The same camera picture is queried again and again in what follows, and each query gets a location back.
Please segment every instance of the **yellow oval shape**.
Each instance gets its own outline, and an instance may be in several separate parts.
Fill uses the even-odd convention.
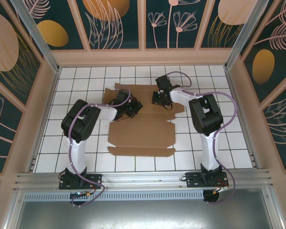
[[[11,70],[19,54],[17,34],[5,17],[0,14],[0,71]]]
[[[266,83],[272,75],[275,67],[275,57],[267,49],[260,50],[253,61],[253,79],[258,84]]]
[[[129,0],[82,0],[87,11],[95,18],[102,21],[112,21],[115,16],[112,16],[112,12],[109,10],[108,3],[111,5],[113,13],[116,9],[123,17],[129,10]]]
[[[257,0],[221,0],[218,5],[219,19],[227,25],[244,24]]]
[[[38,23],[38,28],[46,43],[55,47],[62,47],[69,41],[66,30],[57,22],[44,20]]]

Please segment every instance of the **cardboard sheet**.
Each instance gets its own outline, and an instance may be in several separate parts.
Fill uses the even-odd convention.
[[[108,141],[115,147],[108,147],[116,156],[171,156],[175,149],[168,148],[175,144],[175,126],[167,120],[175,119],[176,113],[184,111],[180,104],[174,104],[167,111],[152,104],[156,85],[129,85],[132,94],[142,104],[143,109],[134,118],[110,123]],[[127,89],[116,84],[115,88]],[[116,92],[106,89],[104,103],[116,97]]]

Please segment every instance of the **brown cardboard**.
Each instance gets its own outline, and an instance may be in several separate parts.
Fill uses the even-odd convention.
[[[108,141],[115,147],[108,147],[116,156],[171,156],[175,149],[168,148],[175,144],[175,125],[167,120],[175,119],[176,113],[184,111],[180,104],[174,104],[167,111],[152,104],[156,85],[129,85],[132,94],[142,104],[142,110],[132,119],[111,122]],[[115,88],[127,89],[116,83]],[[116,91],[105,90],[103,102],[109,103],[116,97]]]

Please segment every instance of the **white grid tile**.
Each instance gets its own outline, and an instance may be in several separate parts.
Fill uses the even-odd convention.
[[[222,66],[137,66],[63,68],[49,113],[46,129],[34,172],[61,172],[68,164],[67,137],[62,136],[61,121],[77,99],[101,103],[105,87],[114,89],[115,83],[155,84],[155,79],[172,71],[183,71],[191,77],[192,93],[216,91],[230,93]],[[186,77],[175,73],[172,84],[188,85]],[[216,95],[224,116],[224,123],[233,115],[234,107],[228,98]],[[88,172],[169,171],[200,169],[202,160],[200,135],[196,132],[190,110],[176,114],[176,152],[171,157],[113,156],[108,152],[108,124],[96,122],[87,140],[86,165]],[[219,134],[219,159],[228,168],[251,168],[238,118]]]

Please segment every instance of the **mounting plate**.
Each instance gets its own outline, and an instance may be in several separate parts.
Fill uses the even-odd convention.
[[[96,183],[102,183],[102,175],[101,174],[87,174],[86,178],[90,181],[96,182]],[[101,189],[101,186],[94,185],[95,189]],[[67,176],[61,175],[60,183],[59,183],[59,189],[61,190],[81,190],[81,189],[88,189],[90,190],[90,183],[85,182],[83,186],[79,186],[78,184],[75,184],[73,182],[69,182],[67,179]]]
[[[187,187],[216,187],[221,186],[221,183],[218,179],[224,182],[227,186],[229,186],[229,182],[227,179],[227,173],[221,172],[219,176],[211,179],[209,184],[205,184],[203,179],[201,178],[200,172],[197,173],[186,173],[185,174],[185,181]]]

